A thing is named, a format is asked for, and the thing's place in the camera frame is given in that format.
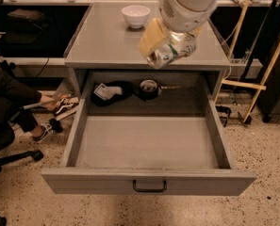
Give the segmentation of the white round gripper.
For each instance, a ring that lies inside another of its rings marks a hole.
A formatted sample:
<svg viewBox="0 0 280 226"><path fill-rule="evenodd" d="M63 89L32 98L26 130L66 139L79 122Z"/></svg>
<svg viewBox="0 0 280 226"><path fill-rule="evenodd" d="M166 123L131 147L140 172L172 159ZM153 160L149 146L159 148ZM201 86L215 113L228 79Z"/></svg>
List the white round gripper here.
<svg viewBox="0 0 280 226"><path fill-rule="evenodd" d="M173 32L190 34L197 38L202 32L202 24L216 8L217 0L159 0L162 19L153 18L147 25L139 43L144 57L150 56L162 46Z"/></svg>

